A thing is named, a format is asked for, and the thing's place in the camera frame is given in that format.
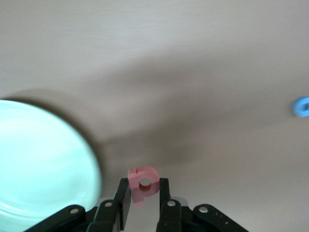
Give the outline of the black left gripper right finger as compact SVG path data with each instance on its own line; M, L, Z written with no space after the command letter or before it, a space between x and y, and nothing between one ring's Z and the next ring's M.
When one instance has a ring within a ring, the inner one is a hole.
M247 230L223 212L209 204L197 205L193 210L173 199L169 180L160 179L160 216L158 232L246 232Z

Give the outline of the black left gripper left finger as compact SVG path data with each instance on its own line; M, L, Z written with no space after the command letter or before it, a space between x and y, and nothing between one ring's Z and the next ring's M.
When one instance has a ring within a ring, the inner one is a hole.
M114 198L102 201L88 212L80 205L69 205L26 231L120 232L125 227L130 197L128 179L122 178Z

